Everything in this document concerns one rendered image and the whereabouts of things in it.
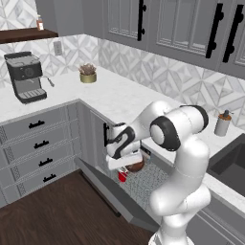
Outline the orange bottle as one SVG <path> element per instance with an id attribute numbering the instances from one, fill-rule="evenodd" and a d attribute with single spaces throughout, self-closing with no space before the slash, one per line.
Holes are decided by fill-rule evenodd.
<path id="1" fill-rule="evenodd" d="M 37 16 L 36 26 L 37 26 L 37 28 L 38 28 L 39 31 L 44 31 L 44 26 L 43 26 L 43 21 L 41 19 L 41 15 L 38 15 Z"/>

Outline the grey drawer front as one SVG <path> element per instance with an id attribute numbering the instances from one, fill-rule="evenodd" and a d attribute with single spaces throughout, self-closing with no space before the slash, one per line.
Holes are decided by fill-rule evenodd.
<path id="1" fill-rule="evenodd" d="M 55 180 L 57 177 L 65 174 L 74 169 L 73 158 L 69 158 L 68 160 L 64 160 L 59 164 L 51 165 L 50 167 L 41 170 L 36 175 L 30 177 L 29 179 L 25 180 L 21 184 L 17 185 L 18 193 L 23 196 L 26 193 L 30 192 L 33 189 L 36 189 L 39 186 L 44 184 L 48 184 L 51 181 Z M 49 182 L 43 183 L 44 177 L 49 177 L 51 174 L 55 174 L 56 178 L 50 180 Z"/>
<path id="2" fill-rule="evenodd" d="M 37 123 L 39 120 L 44 121 L 45 124 L 32 129 L 29 128 L 30 123 Z M 51 129 L 62 123 L 66 123 L 67 121 L 68 112 L 66 107 L 63 106 L 30 116 L 20 121 L 4 124 L 0 126 L 0 145 L 4 145 L 24 136 L 30 136 L 46 129 Z"/>
<path id="3" fill-rule="evenodd" d="M 37 152 L 38 150 L 44 149 L 45 147 L 55 145 L 68 139 L 68 124 L 64 124 L 62 126 L 54 127 L 52 129 L 40 132 L 31 136 L 31 138 L 14 143 L 13 145 L 6 146 L 3 148 L 3 152 L 7 158 L 8 164 L 10 165 L 19 158 L 25 157 Z M 33 148 L 36 143 L 40 144 L 43 141 L 49 141 L 50 143 L 38 149 Z"/>
<path id="4" fill-rule="evenodd" d="M 12 181 L 16 182 L 20 178 L 23 178 L 25 175 L 28 175 L 32 172 L 35 172 L 49 165 L 47 164 L 43 167 L 39 167 L 38 165 L 40 161 L 44 162 L 47 160 L 47 158 L 50 158 L 53 159 L 53 161 L 50 164 L 53 164 L 54 162 L 71 155 L 72 155 L 71 143 L 59 145 L 58 147 L 50 149 L 44 153 L 38 154 L 37 156 L 34 156 L 30 160 L 22 162 L 21 164 L 15 165 L 13 167 L 9 167 L 7 169 L 7 173 L 11 177 Z"/>

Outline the grey upper cupboard door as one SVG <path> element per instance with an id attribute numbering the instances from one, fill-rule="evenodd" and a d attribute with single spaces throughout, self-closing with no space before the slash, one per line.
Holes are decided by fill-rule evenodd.
<path id="1" fill-rule="evenodd" d="M 229 0 L 229 2 L 232 6 L 228 17 L 228 26 L 224 35 L 224 42 L 222 44 L 222 53 L 220 56 L 218 71 L 229 76 L 245 79 L 245 0 Z M 231 26 L 234 21 L 235 9 L 238 4 L 243 5 L 244 19 L 237 28 L 234 38 L 234 52 L 230 55 L 229 61 L 224 63 L 223 55 L 225 53 Z"/>
<path id="2" fill-rule="evenodd" d="M 219 0 L 152 0 L 148 50 L 159 56 L 214 69 L 219 53 L 217 34 L 216 49 L 210 58 L 206 58 L 206 51 L 218 3 L 221 2 Z"/>
<path id="3" fill-rule="evenodd" d="M 103 38 L 145 50 L 147 46 L 151 0 L 145 0 L 143 27 L 145 34 L 137 40 L 139 0 L 103 0 Z"/>

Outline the dark grey sink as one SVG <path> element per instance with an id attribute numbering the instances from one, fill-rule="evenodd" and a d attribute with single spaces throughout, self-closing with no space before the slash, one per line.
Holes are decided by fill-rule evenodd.
<path id="1" fill-rule="evenodd" d="M 245 197 L 245 133 L 210 158 L 208 174 Z"/>

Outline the grey lower cupboard door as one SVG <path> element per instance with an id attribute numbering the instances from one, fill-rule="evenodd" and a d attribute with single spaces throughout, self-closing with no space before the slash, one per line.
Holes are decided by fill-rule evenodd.
<path id="1" fill-rule="evenodd" d="M 106 173 L 108 167 L 105 160 L 107 151 L 103 143 L 103 123 L 108 124 L 108 122 L 97 115 L 94 111 L 91 111 L 90 117 L 92 124 L 93 143 L 95 146 L 95 166 L 99 167 L 104 173 Z"/>

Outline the grey soap dispenser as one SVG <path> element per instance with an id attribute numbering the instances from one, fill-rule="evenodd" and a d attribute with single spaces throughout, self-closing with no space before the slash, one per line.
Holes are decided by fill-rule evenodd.
<path id="1" fill-rule="evenodd" d="M 226 109 L 223 113 L 218 115 L 217 122 L 214 129 L 214 134 L 219 137 L 224 137 L 228 131 L 230 122 L 232 120 L 232 113 Z"/>

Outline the black coffee machine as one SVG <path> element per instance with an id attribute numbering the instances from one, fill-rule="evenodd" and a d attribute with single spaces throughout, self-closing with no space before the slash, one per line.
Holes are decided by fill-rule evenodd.
<path id="1" fill-rule="evenodd" d="M 15 96 L 24 104 L 45 100 L 47 92 L 41 87 L 44 77 L 40 59 L 31 52 L 4 55 Z"/>

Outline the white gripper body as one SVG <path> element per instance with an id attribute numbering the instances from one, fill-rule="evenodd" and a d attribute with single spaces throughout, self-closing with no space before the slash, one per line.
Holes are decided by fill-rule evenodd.
<path id="1" fill-rule="evenodd" d="M 143 155 L 140 150 L 135 153 L 124 155 L 119 159 L 114 159 L 109 155 L 106 156 L 106 162 L 110 170 L 114 170 L 121 167 L 137 164 L 143 160 Z"/>

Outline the brown bowl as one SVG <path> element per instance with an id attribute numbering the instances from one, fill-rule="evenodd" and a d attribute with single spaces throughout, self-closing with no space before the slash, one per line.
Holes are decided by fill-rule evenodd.
<path id="1" fill-rule="evenodd" d="M 126 168 L 130 172 L 138 172 L 144 167 L 144 165 L 145 165 L 145 162 L 141 161 L 141 162 L 126 166 Z"/>

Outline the grey cupboard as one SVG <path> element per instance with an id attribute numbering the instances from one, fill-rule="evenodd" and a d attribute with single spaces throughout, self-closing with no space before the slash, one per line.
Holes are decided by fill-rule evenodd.
<path id="1" fill-rule="evenodd" d="M 103 0 L 35 0 L 44 28 L 59 36 L 103 38 Z"/>
<path id="2" fill-rule="evenodd" d="M 245 218 L 212 196 L 188 224 L 194 245 L 245 245 Z"/>

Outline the grey cupboard door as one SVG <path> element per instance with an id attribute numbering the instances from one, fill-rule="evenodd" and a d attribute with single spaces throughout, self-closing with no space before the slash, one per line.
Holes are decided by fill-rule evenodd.
<path id="1" fill-rule="evenodd" d="M 229 2 L 232 6 L 228 17 L 228 26 L 224 35 L 224 42 L 222 44 L 222 53 L 220 56 L 218 71 L 229 76 L 245 79 L 245 0 L 229 0 Z M 234 38 L 234 52 L 230 55 L 229 61 L 224 63 L 223 55 L 225 53 L 231 26 L 234 21 L 235 9 L 238 4 L 243 5 L 244 19 L 237 28 Z"/>
<path id="2" fill-rule="evenodd" d="M 148 50 L 159 56 L 214 69 L 219 53 L 217 34 L 216 49 L 210 58 L 206 58 L 206 51 L 218 3 L 221 2 L 219 0 L 152 0 Z"/>
<path id="3" fill-rule="evenodd" d="M 107 151 L 103 143 L 103 123 L 108 124 L 108 122 L 97 115 L 94 111 L 91 111 L 90 117 L 92 124 L 93 143 L 95 146 L 95 166 L 99 167 L 104 173 L 106 173 L 108 167 L 105 160 Z"/>
<path id="4" fill-rule="evenodd" d="M 147 46 L 151 0 L 145 0 L 143 27 L 145 34 L 137 40 L 139 0 L 103 0 L 103 38 L 145 50 Z"/>

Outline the potted plant in yellow pot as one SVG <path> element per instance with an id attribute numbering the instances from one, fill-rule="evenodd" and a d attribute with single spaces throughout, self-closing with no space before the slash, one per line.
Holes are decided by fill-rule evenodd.
<path id="1" fill-rule="evenodd" d="M 78 68 L 78 70 L 81 82 L 93 83 L 97 80 L 97 68 L 93 64 L 83 64 Z"/>

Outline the dark wooden shelf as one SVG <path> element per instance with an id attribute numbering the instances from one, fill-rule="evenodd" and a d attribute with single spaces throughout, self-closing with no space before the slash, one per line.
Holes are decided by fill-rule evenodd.
<path id="1" fill-rule="evenodd" d="M 0 44 L 58 37 L 58 33 L 37 28 L 0 31 Z"/>

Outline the grey dishwasher door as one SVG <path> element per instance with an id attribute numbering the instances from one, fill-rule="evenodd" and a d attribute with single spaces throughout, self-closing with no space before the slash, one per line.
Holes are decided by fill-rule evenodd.
<path id="1" fill-rule="evenodd" d="M 128 223 L 151 232 L 159 229 L 159 225 L 113 180 L 79 157 L 74 162 Z"/>

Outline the grey lower cupboard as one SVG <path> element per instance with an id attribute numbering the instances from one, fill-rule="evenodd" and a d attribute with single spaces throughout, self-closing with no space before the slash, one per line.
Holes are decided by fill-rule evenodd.
<path id="1" fill-rule="evenodd" d="M 245 218 L 212 196 L 188 224 L 194 245 L 245 245 Z"/>

